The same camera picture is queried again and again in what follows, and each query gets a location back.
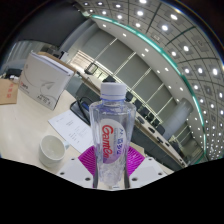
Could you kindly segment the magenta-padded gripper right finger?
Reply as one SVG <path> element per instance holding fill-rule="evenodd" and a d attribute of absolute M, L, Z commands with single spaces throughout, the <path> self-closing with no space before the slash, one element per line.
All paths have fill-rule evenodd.
<path fill-rule="evenodd" d="M 127 188 L 140 188 L 165 176 L 166 173 L 152 157 L 144 157 L 134 148 L 129 148 L 125 176 Z"/>

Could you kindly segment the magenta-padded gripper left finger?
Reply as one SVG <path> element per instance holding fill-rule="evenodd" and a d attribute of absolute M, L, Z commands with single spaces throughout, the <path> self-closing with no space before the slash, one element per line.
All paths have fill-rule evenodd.
<path fill-rule="evenodd" d="M 57 175 L 84 188 L 97 186 L 97 168 L 94 147 L 91 146 L 77 158 L 71 158 Z"/>

